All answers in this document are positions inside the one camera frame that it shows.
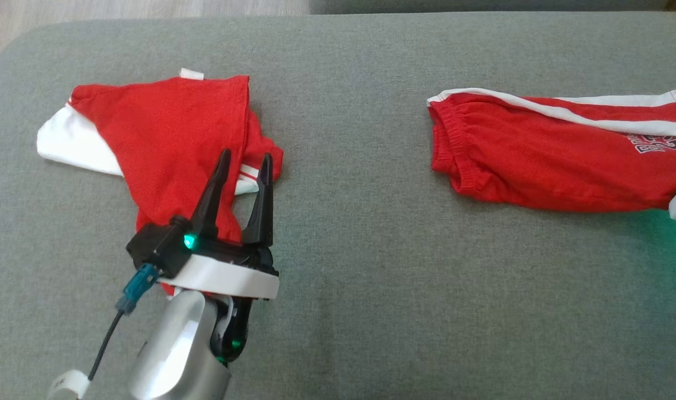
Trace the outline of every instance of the red garment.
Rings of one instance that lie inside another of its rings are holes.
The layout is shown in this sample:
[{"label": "red garment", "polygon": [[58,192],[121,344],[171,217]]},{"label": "red garment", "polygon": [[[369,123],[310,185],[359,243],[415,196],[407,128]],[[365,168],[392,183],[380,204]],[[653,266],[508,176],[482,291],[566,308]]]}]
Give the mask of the red garment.
[{"label": "red garment", "polygon": [[477,200],[630,212],[666,209],[676,194],[676,91],[567,99],[455,89],[429,106],[432,168]]},{"label": "red garment", "polygon": [[249,77],[171,78],[127,86],[78,86],[69,104],[96,125],[138,205],[136,226],[165,225],[176,214],[190,218],[223,149],[232,152],[217,217],[219,238],[241,241],[232,213],[242,164],[261,166],[274,157],[279,177],[283,151],[261,135],[249,109]]}]

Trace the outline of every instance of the gray fabric surface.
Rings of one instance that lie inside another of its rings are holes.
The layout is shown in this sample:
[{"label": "gray fabric surface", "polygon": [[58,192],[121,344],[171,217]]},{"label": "gray fabric surface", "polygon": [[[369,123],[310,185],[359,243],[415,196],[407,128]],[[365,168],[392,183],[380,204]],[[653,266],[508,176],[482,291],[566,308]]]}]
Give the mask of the gray fabric surface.
[{"label": "gray fabric surface", "polygon": [[[425,106],[472,86],[676,88],[670,13],[95,21],[16,40],[0,56],[0,398],[88,372],[133,271],[123,180],[43,161],[36,130],[77,84],[181,67],[250,74],[286,154],[282,286],[252,310],[227,398],[676,398],[676,223],[459,197],[430,170]],[[121,322],[89,400],[125,398],[164,305],[154,291]]]},{"label": "gray fabric surface", "polygon": [[667,0],[310,0],[312,13],[662,10]]}]

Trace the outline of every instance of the black cable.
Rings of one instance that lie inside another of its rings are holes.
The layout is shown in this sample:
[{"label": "black cable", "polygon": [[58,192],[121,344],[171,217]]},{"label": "black cable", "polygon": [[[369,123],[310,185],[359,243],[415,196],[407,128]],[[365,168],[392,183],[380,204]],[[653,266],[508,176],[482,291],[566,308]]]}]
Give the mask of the black cable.
[{"label": "black cable", "polygon": [[92,381],[96,375],[98,366],[101,364],[101,359],[103,358],[103,353],[106,352],[108,341],[111,339],[111,335],[113,334],[113,331],[115,330],[115,327],[118,325],[118,321],[120,321],[120,317],[122,316],[123,311],[118,311],[116,317],[113,319],[113,322],[111,322],[111,326],[109,327],[108,332],[106,332],[106,337],[104,337],[103,343],[101,343],[101,348],[98,350],[98,354],[96,355],[96,361],[93,363],[93,367],[91,367],[91,372],[88,373],[89,382]]}]

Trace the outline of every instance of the wooden floor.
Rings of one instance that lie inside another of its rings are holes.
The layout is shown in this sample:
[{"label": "wooden floor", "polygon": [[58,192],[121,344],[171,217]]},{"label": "wooden floor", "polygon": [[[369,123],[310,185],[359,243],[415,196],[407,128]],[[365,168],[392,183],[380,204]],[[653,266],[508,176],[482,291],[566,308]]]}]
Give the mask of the wooden floor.
[{"label": "wooden floor", "polygon": [[306,13],[308,0],[0,0],[0,50],[32,28],[66,21]]}]

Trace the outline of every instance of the white stripe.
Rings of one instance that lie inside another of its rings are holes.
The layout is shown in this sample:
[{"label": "white stripe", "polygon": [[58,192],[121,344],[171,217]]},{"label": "white stripe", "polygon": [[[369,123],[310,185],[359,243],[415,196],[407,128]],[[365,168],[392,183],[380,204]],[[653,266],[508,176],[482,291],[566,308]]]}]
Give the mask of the white stripe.
[{"label": "white stripe", "polygon": [[256,179],[256,177],[259,176],[259,170],[258,169],[254,168],[254,167],[250,167],[246,164],[242,164],[240,171],[244,172],[245,174],[251,176],[254,179]]},{"label": "white stripe", "polygon": [[[651,136],[676,136],[676,122],[670,121],[607,121],[607,119],[587,119],[578,116],[574,112],[564,107],[544,106],[536,102],[527,101],[527,99],[519,98],[513,94],[501,93],[496,91],[489,91],[482,88],[464,88],[451,89],[450,91],[443,91],[442,93],[427,99],[429,106],[432,102],[444,101],[450,94],[455,93],[472,93],[483,94],[483,96],[492,96],[504,101],[511,106],[523,107],[531,109],[531,111],[538,112],[544,116],[562,119],[576,124],[582,124],[590,127],[598,127],[601,129],[612,130],[615,132],[631,133],[631,134],[647,134]],[[563,101],[573,101],[572,98],[559,98]],[[641,107],[656,107],[656,104],[663,106],[664,104],[671,104],[676,102],[676,91],[659,94],[658,96],[602,96],[601,98],[580,98],[580,104],[607,104],[608,106],[630,106],[636,107],[639,104]]]}]

